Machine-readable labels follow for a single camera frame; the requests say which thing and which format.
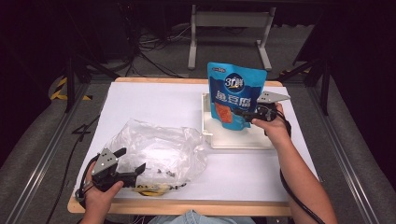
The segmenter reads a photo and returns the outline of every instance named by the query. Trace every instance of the white tray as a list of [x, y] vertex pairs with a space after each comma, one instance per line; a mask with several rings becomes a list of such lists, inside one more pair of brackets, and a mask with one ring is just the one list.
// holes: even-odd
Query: white tray
[[210, 114], [210, 95], [202, 94], [202, 134], [212, 148], [221, 149], [274, 149], [262, 128], [251, 125], [242, 131], [233, 131], [221, 126]]

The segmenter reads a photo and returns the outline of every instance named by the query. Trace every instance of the crumpled plastic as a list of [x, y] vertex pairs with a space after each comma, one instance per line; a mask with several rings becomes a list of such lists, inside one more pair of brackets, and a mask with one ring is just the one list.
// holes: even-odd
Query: crumpled plastic
[[204, 141], [193, 128], [161, 127], [130, 119], [105, 147], [112, 152], [126, 147], [126, 154], [119, 157], [119, 173], [133, 172], [146, 164], [134, 191], [162, 195], [170, 189], [184, 187], [206, 168]]

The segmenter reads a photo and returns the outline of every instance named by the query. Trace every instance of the hazard stripe tape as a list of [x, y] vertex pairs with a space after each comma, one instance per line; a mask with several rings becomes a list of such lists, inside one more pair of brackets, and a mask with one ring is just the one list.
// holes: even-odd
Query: hazard stripe tape
[[[61, 81], [59, 82], [58, 86], [56, 87], [54, 93], [51, 95], [51, 100], [67, 100], [67, 95], [61, 95], [61, 90], [64, 87], [64, 84], [67, 82], [67, 77], [64, 76]], [[92, 100], [92, 95], [84, 95], [82, 100]]]

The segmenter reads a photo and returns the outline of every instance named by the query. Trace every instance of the person's left hand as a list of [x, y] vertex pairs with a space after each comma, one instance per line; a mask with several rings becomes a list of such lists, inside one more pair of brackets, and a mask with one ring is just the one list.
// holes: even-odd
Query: person's left hand
[[114, 196], [120, 191], [123, 182], [115, 183], [106, 192], [97, 189], [92, 183], [92, 170], [96, 162], [93, 162], [85, 177], [86, 183], [91, 183], [84, 188], [85, 192], [85, 214], [80, 223], [103, 223], [106, 214], [110, 210], [111, 201]]

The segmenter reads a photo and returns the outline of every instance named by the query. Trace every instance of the blue pouch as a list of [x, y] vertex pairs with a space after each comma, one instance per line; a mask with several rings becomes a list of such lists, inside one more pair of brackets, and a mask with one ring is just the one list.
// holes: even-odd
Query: blue pouch
[[267, 72], [228, 63], [208, 63], [207, 77], [212, 118], [221, 121], [226, 129], [240, 131], [249, 128], [250, 123], [235, 115], [233, 110], [255, 111]]

